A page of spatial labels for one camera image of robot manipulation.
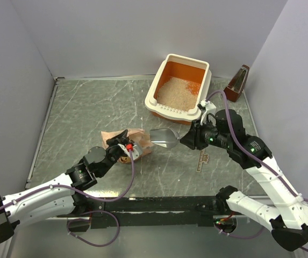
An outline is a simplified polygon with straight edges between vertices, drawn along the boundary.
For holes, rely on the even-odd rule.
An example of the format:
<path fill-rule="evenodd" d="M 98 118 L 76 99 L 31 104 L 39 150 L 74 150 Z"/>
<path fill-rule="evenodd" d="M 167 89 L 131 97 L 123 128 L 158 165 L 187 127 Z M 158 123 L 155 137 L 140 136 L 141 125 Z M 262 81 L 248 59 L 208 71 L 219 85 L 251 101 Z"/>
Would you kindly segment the peach cat litter bag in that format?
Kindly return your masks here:
<path fill-rule="evenodd" d="M 134 151 L 134 161 L 148 155 L 152 152 L 153 144 L 150 142 L 150 136 L 145 130 L 139 128 L 130 128 L 121 131 L 104 132 L 101 131 L 103 147 L 106 149 L 110 144 L 120 144 L 124 146 L 125 154 L 118 159 L 119 163 L 130 163 L 128 149 Z"/>

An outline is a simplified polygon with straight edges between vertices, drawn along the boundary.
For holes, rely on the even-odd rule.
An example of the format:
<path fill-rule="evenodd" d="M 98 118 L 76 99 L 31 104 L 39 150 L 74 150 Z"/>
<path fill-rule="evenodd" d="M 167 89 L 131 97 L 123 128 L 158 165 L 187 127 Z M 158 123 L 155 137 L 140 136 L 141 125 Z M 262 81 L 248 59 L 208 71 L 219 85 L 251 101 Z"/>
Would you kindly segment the metal litter scoop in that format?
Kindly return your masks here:
<path fill-rule="evenodd" d="M 151 143 L 163 148 L 172 149 L 180 141 L 181 136 L 171 128 L 157 128 L 149 132 Z"/>

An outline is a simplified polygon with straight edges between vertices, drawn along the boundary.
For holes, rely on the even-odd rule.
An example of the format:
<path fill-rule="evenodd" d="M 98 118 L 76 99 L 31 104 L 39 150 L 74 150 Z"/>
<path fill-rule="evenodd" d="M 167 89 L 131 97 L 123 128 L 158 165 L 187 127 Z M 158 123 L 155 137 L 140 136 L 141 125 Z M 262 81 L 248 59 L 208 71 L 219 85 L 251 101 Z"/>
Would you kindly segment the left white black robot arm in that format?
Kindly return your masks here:
<path fill-rule="evenodd" d="M 46 183 L 11 195 L 0 194 L 0 243 L 37 221 L 71 213 L 84 215 L 88 202 L 83 191 L 97 184 L 97 179 L 126 154 L 125 146 L 130 143 L 127 133 L 124 130 L 108 139 L 106 148 L 91 148 L 77 164 Z"/>

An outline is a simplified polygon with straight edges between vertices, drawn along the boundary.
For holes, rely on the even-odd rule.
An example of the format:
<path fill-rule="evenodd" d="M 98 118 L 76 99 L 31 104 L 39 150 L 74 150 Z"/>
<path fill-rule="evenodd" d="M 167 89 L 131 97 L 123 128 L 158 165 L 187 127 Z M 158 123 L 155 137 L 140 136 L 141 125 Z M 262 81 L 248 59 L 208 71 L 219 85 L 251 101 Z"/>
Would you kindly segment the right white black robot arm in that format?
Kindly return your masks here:
<path fill-rule="evenodd" d="M 249 135 L 234 110 L 220 110 L 210 119 L 193 120 L 181 144 L 194 150 L 208 146 L 225 149 L 229 157 L 252 176 L 273 203 L 266 206 L 237 188 L 227 186 L 217 194 L 217 210 L 239 212 L 269 230 L 274 240 L 293 252 L 308 243 L 308 203 L 288 182 L 271 150 L 259 137 Z"/>

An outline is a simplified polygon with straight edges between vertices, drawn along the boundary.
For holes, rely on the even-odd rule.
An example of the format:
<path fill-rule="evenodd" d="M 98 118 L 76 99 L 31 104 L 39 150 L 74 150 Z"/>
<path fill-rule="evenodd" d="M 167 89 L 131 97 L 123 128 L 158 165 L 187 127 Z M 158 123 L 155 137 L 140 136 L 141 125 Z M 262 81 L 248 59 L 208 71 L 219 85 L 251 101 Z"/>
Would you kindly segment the beige litter granules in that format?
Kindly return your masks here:
<path fill-rule="evenodd" d="M 169 108 L 189 111 L 196 106 L 200 84 L 170 77 L 157 93 L 157 102 Z"/>

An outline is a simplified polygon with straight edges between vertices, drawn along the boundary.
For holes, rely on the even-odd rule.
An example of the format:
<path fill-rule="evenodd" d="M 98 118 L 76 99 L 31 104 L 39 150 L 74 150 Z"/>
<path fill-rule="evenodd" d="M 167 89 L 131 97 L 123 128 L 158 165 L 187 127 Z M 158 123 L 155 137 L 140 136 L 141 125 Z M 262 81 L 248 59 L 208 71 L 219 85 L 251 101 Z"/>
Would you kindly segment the white orange litter box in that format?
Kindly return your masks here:
<path fill-rule="evenodd" d="M 145 107 L 157 117 L 189 125 L 201 115 L 197 105 L 206 98 L 211 77 L 208 62 L 168 54 L 149 87 Z"/>

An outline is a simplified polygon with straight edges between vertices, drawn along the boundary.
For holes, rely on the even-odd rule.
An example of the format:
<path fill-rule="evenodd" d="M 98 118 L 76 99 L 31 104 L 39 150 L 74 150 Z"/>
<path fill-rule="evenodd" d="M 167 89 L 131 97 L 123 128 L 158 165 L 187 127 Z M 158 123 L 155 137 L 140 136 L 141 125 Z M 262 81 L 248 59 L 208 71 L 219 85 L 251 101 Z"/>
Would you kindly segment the brown wooden metronome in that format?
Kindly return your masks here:
<path fill-rule="evenodd" d="M 248 78 L 250 67 L 243 64 L 228 85 L 224 88 L 227 100 L 236 102 L 241 96 Z"/>

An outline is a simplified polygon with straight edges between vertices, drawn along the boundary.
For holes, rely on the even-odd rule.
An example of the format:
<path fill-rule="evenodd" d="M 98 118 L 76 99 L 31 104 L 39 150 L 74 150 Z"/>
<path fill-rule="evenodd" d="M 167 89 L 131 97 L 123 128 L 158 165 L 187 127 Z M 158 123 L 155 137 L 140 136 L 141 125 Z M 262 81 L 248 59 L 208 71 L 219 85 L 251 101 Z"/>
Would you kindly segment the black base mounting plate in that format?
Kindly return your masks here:
<path fill-rule="evenodd" d="M 231 210 L 216 196 L 123 197 L 111 201 L 85 199 L 70 214 L 60 218 L 82 218 L 83 212 L 108 211 L 125 226 L 197 225 L 214 226 L 217 218 L 227 217 Z"/>

